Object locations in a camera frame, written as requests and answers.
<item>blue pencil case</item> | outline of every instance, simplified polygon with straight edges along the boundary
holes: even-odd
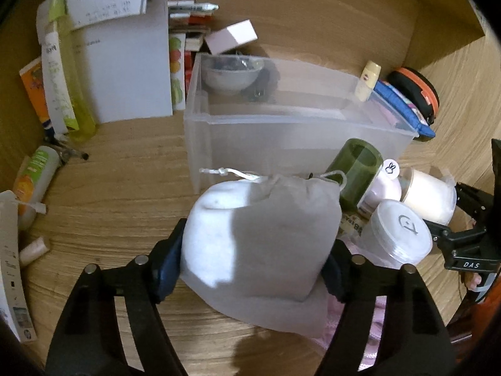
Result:
[[[419,133],[418,140],[428,141],[435,137],[435,132],[428,126],[421,112],[395,87],[386,81],[377,81],[374,91],[385,99]]]

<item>green label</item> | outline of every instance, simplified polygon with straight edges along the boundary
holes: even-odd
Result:
[[[45,151],[37,150],[28,166],[24,170],[24,175],[27,175],[29,176],[29,178],[31,178],[33,185],[35,185],[40,179],[42,171],[44,170],[48,160],[49,155]]]

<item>orange book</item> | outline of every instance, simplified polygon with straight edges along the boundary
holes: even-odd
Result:
[[[49,110],[45,101],[44,80],[42,78],[42,58],[31,61],[19,71],[24,88],[28,93],[29,101],[48,136],[54,136]]]

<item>fruit sticker sheet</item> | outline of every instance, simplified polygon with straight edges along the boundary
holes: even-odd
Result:
[[[172,94],[172,109],[184,110],[186,101],[184,95],[184,45],[186,34],[169,35],[170,91]]]

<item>white bowl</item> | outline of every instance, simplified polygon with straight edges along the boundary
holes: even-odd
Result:
[[[214,69],[209,64],[202,66],[202,80],[212,89],[225,96],[233,96],[254,83],[265,66],[263,60],[250,59],[250,70]]]

